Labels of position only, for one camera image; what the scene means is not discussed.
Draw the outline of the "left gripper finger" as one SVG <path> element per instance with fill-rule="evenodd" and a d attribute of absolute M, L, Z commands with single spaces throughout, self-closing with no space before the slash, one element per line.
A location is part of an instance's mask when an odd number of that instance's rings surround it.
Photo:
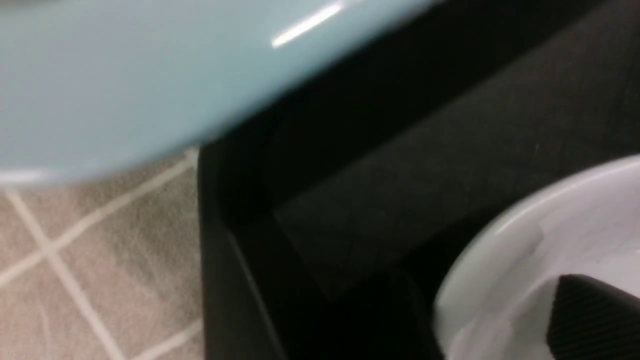
<path fill-rule="evenodd" d="M 587 275 L 562 275 L 546 344 L 555 360 L 638 360 L 640 301 Z"/>

